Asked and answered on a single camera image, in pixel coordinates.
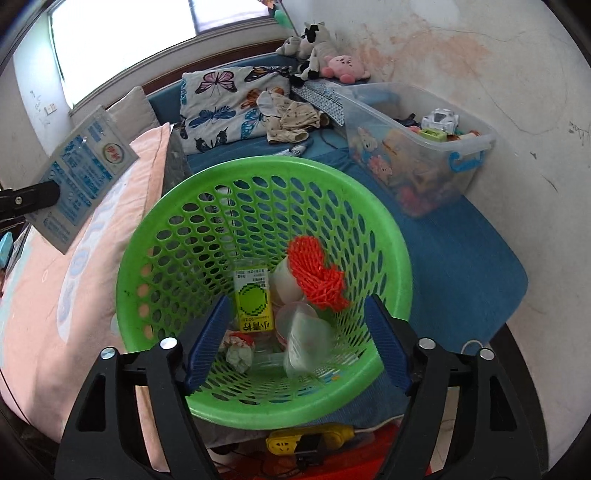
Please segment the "white blue milk carton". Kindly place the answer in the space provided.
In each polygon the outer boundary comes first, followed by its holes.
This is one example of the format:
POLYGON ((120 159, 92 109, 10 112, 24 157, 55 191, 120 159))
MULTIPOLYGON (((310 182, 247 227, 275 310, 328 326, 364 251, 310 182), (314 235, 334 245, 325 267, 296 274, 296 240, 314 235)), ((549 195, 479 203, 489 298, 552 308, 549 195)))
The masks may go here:
POLYGON ((59 187, 57 200, 27 215, 33 227, 66 253, 100 202, 138 155, 102 107, 89 114, 54 150, 39 181, 59 187))

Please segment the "tissue ball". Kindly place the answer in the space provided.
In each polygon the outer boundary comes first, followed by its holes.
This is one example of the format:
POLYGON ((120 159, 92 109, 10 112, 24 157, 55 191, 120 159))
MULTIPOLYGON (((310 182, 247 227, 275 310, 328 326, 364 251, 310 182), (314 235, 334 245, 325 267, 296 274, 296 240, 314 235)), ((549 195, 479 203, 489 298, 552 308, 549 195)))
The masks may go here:
POLYGON ((247 344, 232 344, 225 352, 225 361, 230 367, 240 374, 245 373, 252 367, 253 350, 247 344))

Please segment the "green mesh waste basket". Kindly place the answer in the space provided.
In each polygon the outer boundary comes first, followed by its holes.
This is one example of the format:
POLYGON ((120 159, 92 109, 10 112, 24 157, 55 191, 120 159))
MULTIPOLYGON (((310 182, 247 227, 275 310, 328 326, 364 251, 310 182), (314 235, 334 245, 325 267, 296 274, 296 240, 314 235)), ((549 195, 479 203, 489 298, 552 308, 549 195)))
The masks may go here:
POLYGON ((407 319, 413 276, 402 232, 386 206, 353 176, 317 161, 259 156, 224 162, 184 180, 141 220, 123 254, 116 318, 130 352, 147 350, 228 298, 232 327, 276 331, 273 306, 287 282, 274 268, 298 237, 317 239, 345 302, 322 308, 332 328, 324 361, 307 373, 245 372, 217 356, 190 412, 240 429, 274 429, 331 415, 383 372, 363 304, 377 295, 407 319))

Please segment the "yellow green juice carton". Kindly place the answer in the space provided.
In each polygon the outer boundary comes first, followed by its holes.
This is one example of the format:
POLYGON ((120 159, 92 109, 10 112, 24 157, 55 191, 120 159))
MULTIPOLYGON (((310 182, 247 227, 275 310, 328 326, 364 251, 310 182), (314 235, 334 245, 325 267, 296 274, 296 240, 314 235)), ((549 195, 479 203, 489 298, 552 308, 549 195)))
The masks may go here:
POLYGON ((235 262, 232 271, 238 329, 263 333, 274 329, 270 297, 270 275, 266 262, 246 258, 235 262))

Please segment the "clear plastic lid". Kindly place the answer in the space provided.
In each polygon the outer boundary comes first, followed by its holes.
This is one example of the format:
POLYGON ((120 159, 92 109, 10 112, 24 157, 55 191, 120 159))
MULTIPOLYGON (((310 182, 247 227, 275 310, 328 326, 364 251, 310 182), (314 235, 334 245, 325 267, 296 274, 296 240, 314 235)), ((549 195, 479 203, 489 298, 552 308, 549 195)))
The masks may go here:
POLYGON ((329 322, 307 316, 294 320, 283 357, 287 377, 314 374, 324 367, 334 344, 335 332, 329 322))

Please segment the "red mesh fruit net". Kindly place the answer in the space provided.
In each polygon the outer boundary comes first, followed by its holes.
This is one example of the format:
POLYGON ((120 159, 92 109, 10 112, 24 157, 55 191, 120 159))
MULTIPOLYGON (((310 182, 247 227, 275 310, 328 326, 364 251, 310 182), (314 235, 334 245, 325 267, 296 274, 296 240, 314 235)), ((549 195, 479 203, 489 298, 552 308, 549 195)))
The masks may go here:
POLYGON ((318 238, 297 236, 290 240, 287 266, 304 297, 318 309, 339 313, 349 307, 345 272, 329 264, 318 238))

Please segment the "white paper cup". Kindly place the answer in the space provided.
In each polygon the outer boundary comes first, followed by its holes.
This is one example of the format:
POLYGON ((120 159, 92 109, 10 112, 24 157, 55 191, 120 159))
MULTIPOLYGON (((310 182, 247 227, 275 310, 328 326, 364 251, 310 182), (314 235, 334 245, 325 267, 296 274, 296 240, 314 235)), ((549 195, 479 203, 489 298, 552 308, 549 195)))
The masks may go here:
POLYGON ((304 299, 304 292, 298 286, 296 277, 290 271, 288 259, 283 258, 270 274, 270 293, 273 303, 283 306, 304 299))

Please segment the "round clear plastic container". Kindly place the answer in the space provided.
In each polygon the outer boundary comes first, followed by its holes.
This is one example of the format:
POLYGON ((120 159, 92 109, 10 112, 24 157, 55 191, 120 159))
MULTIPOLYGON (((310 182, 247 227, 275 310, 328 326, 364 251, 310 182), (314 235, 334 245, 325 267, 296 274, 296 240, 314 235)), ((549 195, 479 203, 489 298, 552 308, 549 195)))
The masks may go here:
POLYGON ((287 339, 294 320, 301 316, 317 318, 318 313, 313 306, 304 301, 291 302, 277 310, 274 327, 276 328, 276 339, 283 349, 287 348, 287 339))

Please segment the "blue sofa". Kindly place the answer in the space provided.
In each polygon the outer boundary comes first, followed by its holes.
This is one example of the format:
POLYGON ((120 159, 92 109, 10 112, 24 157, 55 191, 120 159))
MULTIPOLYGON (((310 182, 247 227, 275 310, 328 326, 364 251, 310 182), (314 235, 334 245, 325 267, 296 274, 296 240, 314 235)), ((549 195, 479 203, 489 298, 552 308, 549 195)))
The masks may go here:
POLYGON ((392 196, 356 165, 335 134, 311 136, 308 158, 341 170, 389 209, 409 249, 414 296, 411 324, 448 350, 513 347, 506 323, 523 300, 526 272, 485 217, 465 198, 423 218, 404 214, 392 196))

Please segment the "butterfly pillow right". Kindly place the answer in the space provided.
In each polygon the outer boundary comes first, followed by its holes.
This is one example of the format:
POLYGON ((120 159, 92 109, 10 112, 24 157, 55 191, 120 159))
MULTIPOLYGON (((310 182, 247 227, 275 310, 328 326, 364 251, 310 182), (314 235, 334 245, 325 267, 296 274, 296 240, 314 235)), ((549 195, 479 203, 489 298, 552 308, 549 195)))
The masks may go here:
POLYGON ((287 66, 222 67, 182 75, 177 132, 187 155, 266 134, 257 98, 290 94, 287 66))

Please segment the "beige crumpled clothing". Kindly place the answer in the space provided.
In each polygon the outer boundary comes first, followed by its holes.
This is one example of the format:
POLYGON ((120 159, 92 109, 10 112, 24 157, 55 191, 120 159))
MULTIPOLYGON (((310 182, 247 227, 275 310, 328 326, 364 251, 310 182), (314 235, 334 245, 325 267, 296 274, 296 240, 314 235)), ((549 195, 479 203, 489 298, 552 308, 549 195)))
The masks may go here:
POLYGON ((331 119, 307 102, 298 102, 280 93, 264 91, 256 100, 263 114, 266 139, 270 144, 300 144, 312 130, 328 127, 331 119))

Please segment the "clear toy storage box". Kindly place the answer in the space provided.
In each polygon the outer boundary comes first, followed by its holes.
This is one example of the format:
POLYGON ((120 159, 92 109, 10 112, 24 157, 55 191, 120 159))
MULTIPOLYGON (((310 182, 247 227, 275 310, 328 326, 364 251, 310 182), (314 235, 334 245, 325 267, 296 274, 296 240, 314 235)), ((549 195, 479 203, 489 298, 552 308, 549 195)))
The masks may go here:
POLYGON ((486 122, 410 84, 349 85, 337 96, 349 155, 412 217, 463 196, 497 140, 486 122))

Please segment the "grey plush toy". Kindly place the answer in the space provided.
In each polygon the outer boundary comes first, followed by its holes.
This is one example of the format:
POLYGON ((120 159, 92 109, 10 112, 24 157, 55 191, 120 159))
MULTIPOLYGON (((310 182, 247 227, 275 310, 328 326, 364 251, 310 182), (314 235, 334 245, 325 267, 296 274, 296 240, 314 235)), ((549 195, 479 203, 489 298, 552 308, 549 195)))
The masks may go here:
POLYGON ((286 57, 297 57, 300 52, 301 37, 290 36, 276 49, 276 54, 286 57))

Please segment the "colourful pinwheel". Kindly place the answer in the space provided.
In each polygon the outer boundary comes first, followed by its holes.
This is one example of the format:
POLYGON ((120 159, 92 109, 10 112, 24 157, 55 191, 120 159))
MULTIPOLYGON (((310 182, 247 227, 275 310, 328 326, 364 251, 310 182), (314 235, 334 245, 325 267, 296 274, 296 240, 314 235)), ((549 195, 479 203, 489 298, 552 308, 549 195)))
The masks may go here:
POLYGON ((284 28, 294 30, 294 24, 290 20, 290 16, 283 8, 283 3, 280 0, 259 0, 269 10, 270 16, 276 20, 276 23, 284 28))

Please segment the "cow plush toy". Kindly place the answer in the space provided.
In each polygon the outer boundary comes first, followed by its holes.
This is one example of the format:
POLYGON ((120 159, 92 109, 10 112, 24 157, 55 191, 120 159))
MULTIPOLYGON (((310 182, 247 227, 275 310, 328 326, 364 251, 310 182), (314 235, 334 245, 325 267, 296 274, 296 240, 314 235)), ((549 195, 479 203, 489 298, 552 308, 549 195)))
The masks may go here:
POLYGON ((304 47, 301 53, 303 63, 290 75, 290 85, 297 88, 303 87, 305 81, 326 78, 324 70, 329 67, 329 60, 339 55, 324 22, 304 24, 301 46, 304 47))

